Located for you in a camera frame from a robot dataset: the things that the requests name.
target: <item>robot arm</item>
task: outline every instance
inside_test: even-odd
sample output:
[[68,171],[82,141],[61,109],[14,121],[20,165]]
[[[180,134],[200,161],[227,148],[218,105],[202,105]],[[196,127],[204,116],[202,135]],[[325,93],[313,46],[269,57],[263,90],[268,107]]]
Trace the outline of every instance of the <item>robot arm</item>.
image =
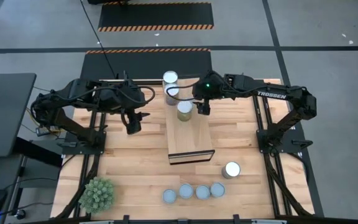
[[88,111],[121,114],[122,123],[126,126],[128,134],[134,134],[141,130],[140,121],[149,114],[135,113],[135,109],[145,106],[153,97],[145,101],[141,88],[132,80],[126,79],[118,85],[108,82],[96,82],[84,79],[71,81],[62,90],[51,90],[49,94],[40,94],[31,104],[33,118],[45,127],[58,126],[77,136],[78,140],[90,144],[97,143],[97,135],[94,129],[84,128],[65,115],[64,106],[84,108]]
[[285,86],[264,83],[263,80],[254,80],[245,75],[225,74],[221,77],[216,72],[208,73],[193,86],[193,97],[204,100],[197,105],[198,113],[209,115],[210,100],[250,96],[265,96],[279,100],[287,100],[293,109],[278,123],[269,125],[267,141],[272,146],[280,144],[285,131],[302,119],[309,120],[316,116],[316,98],[305,87]]

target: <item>hazard tape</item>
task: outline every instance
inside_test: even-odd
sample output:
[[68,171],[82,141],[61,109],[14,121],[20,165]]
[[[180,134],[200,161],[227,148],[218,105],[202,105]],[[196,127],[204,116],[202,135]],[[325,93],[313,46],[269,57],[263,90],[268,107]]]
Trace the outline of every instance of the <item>hazard tape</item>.
[[112,53],[147,53],[147,52],[210,52],[210,49],[195,48],[195,49],[127,49],[127,50],[89,50],[86,54],[112,54]]
[[[104,6],[107,5],[116,5],[119,4],[116,2],[106,2],[103,3]],[[148,2],[148,3],[128,3],[128,5],[148,5],[148,4],[211,4],[210,2]]]
[[150,31],[150,30],[207,30],[212,29],[212,24],[194,25],[157,25],[157,26],[119,26],[99,27],[99,32],[124,32],[124,31]]

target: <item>black desk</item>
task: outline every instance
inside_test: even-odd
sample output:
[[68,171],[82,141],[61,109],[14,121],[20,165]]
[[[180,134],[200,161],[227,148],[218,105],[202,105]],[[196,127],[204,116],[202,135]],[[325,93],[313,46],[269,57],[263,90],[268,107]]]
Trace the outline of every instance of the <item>black desk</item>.
[[[0,74],[0,189],[23,176],[27,157],[60,167],[59,154],[17,137],[25,109],[35,82],[34,73]],[[16,208],[20,200],[19,185],[8,188],[8,197],[1,212]],[[5,215],[0,216],[4,223]]]

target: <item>gray floor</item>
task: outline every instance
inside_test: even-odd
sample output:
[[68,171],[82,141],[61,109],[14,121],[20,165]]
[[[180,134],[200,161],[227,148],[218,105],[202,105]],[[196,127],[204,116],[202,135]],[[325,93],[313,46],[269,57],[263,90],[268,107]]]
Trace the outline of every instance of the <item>gray floor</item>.
[[[142,2],[163,0],[142,0]],[[181,45],[272,46],[261,0],[211,0],[213,30],[99,33],[105,47]],[[282,46],[358,45],[358,0],[269,0]],[[94,25],[101,6],[85,3]],[[97,47],[79,0],[5,0],[0,10],[0,49]],[[0,73],[34,72],[35,85],[60,89],[80,76],[84,53],[0,54]],[[318,115],[303,122],[311,162],[327,217],[358,218],[358,52],[284,52],[293,85],[318,99]],[[275,52],[212,51],[213,68],[255,78],[281,78]],[[34,90],[32,98],[39,93]],[[23,123],[35,128],[26,114]],[[21,129],[20,137],[35,139]],[[26,193],[51,202],[52,190]],[[45,220],[50,207],[29,209],[23,222]]]

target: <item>succulent plant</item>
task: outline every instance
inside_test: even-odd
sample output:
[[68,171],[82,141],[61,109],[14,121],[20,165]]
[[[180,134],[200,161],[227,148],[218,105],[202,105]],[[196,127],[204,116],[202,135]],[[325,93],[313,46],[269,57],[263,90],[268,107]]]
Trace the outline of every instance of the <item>succulent plant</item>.
[[114,186],[109,179],[95,177],[85,185],[79,203],[87,213],[96,214],[110,208],[114,201]]

